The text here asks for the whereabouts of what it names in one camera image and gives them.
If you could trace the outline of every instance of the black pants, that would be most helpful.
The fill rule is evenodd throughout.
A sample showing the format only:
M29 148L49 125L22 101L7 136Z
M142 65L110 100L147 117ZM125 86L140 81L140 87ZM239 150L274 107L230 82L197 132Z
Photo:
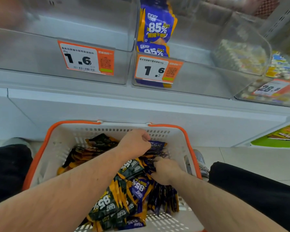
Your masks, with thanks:
M21 192L31 162L26 145L0 147L0 202Z
M290 232L290 186L220 162L211 166L209 183L242 199Z

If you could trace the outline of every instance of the hand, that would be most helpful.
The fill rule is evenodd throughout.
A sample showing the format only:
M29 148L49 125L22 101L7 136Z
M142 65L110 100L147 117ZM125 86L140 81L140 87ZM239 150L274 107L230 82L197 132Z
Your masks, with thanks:
M127 132L116 147L125 161L132 160L142 156L151 148L149 142L150 136L144 129L133 129Z
M185 173L175 160L156 157L154 165L157 172L152 173L151 176L161 185L172 185L174 179Z

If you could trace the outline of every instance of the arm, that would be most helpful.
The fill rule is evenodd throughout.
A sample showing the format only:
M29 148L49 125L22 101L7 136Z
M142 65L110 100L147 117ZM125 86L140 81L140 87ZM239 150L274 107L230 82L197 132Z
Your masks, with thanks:
M157 158L152 177L172 185L208 232L287 232L244 201L182 171L174 160Z
M0 232L74 231L118 170L151 147L148 140L145 130L130 131L116 148L0 203Z

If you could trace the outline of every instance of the shopping basket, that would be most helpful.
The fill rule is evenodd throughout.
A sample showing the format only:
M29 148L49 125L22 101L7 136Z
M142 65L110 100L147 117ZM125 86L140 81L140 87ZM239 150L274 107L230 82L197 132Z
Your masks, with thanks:
M186 131L174 125L167 124L132 124L112 123L103 121L60 121L52 125L46 138L36 154L28 174L23 190L34 187L57 175L57 170L66 161L71 149L75 146L88 147L85 139L93 138L101 133L121 140L124 135L133 129L145 129L152 140L167 143L171 159L178 162L182 170L186 169L186 160L189 160L192 174L201 177L196 156L190 145ZM136 229L138 231L159 232L195 232L204 227L192 212L191 208L179 197L179 213L169 215L161 213L159 216L148 212L147 226ZM90 231L89 225L78 227L76 232Z

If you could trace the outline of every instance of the transparent divider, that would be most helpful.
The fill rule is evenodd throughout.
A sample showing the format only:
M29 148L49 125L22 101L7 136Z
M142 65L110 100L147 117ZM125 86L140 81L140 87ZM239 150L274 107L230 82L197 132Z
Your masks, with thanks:
M178 23L167 45L170 59L184 62L171 87L133 84L230 99L266 73L271 46L238 13L190 1L171 0Z
M126 84L138 19L139 0L0 0L0 69ZM113 51L114 76L68 70L58 40Z

